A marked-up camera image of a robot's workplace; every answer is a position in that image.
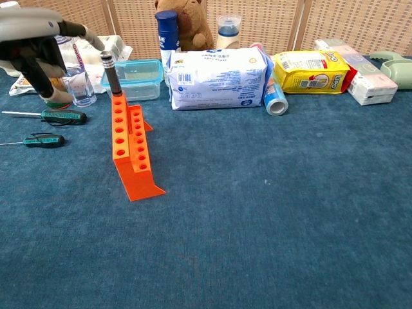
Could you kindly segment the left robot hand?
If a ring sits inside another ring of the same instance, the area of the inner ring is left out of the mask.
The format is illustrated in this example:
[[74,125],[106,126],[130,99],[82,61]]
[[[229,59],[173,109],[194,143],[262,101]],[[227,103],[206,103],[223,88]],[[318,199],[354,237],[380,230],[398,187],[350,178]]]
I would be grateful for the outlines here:
[[20,72],[47,103],[71,104],[72,94],[56,88],[67,69],[56,37],[80,37],[96,50],[103,42],[86,26],[71,23],[47,8],[1,9],[1,67]]

